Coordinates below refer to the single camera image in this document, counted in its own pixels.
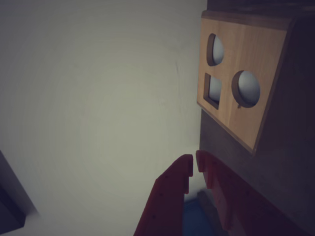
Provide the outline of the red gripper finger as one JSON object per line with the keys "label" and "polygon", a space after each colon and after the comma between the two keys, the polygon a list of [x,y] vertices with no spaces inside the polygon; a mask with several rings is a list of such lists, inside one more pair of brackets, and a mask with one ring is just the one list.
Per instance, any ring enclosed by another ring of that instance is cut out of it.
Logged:
{"label": "red gripper finger", "polygon": [[154,182],[135,236],[181,236],[184,195],[189,193],[192,155],[177,158]]}
{"label": "red gripper finger", "polygon": [[198,150],[196,161],[213,194],[222,228],[229,235],[308,235],[214,155]]}

